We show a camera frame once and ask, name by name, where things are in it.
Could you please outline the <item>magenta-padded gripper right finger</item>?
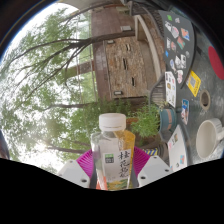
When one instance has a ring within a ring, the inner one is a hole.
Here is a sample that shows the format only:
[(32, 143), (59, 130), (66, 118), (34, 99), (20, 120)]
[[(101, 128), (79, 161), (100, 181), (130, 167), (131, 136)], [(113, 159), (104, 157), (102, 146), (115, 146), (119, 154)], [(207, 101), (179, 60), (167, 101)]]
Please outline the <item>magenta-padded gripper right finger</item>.
[(159, 156), (150, 156), (143, 150), (134, 148), (131, 172), (134, 188), (143, 187), (172, 173), (172, 169)]

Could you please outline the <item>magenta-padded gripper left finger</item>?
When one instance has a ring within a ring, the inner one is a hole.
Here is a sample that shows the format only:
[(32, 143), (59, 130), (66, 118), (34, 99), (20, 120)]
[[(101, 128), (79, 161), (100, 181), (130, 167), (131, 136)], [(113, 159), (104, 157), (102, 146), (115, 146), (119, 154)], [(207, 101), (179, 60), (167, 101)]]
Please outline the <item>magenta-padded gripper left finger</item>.
[(92, 150), (88, 150), (78, 159), (69, 159), (58, 171), (57, 175), (78, 186), (95, 189), (97, 175), (94, 167)]

